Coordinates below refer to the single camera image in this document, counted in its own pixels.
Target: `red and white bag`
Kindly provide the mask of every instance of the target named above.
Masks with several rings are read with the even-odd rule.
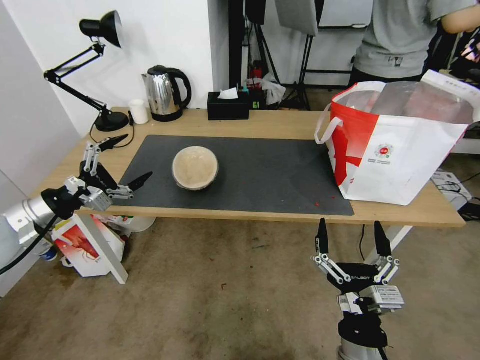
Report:
[[[480,90],[434,71],[419,83],[360,82],[332,99],[319,139],[328,109],[315,141],[328,146],[343,197],[408,205],[480,121]]]

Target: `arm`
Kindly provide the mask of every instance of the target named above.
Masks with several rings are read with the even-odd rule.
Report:
[[[441,24],[449,34],[470,32],[480,26],[480,5],[452,12],[441,18]]]

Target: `kettle lid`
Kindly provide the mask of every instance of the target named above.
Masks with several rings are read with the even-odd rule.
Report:
[[[168,72],[168,68],[162,65],[156,65],[148,69],[148,74],[155,76],[155,75],[163,75]]]

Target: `table leg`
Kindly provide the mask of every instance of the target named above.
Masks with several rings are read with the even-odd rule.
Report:
[[[105,236],[100,232],[100,229],[92,217],[89,214],[74,214],[72,220],[77,224],[98,255],[101,256],[102,260],[105,261],[115,279],[120,284],[125,284],[129,274],[115,255]]]
[[[413,226],[390,226],[388,228],[388,230],[385,232],[385,235],[390,240],[390,247],[392,251],[395,250],[395,248],[412,229]],[[363,263],[371,265],[377,260],[378,256],[377,249],[373,248]]]

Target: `gray t-shirt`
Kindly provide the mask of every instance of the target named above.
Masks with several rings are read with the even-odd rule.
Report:
[[[371,24],[356,52],[355,68],[389,79],[422,73],[437,22],[477,0],[374,0]]]

